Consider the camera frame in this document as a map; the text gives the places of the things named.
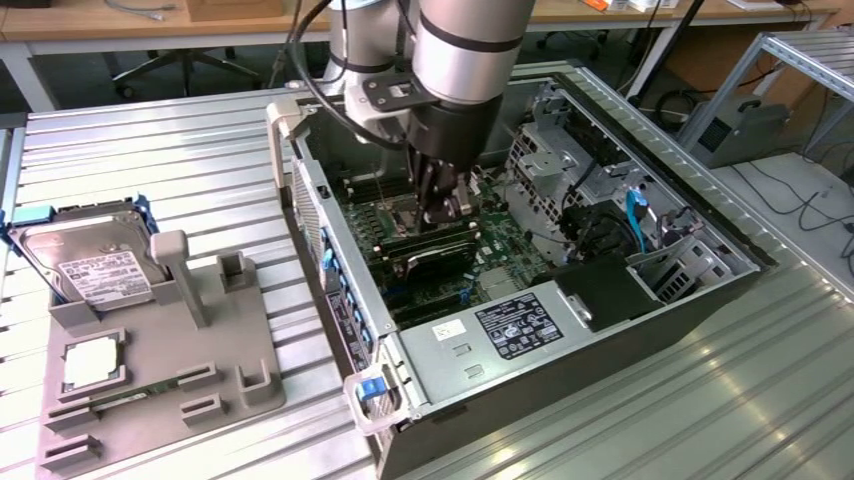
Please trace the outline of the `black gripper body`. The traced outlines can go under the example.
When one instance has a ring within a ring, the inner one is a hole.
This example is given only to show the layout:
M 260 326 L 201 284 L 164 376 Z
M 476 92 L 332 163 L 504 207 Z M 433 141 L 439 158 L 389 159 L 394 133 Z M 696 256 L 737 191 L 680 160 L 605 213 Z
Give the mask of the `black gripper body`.
M 406 127 L 408 160 L 412 171 L 423 173 L 429 160 L 468 172 L 481 155 L 500 111 L 503 95 L 463 105 L 448 101 L 409 110 Z

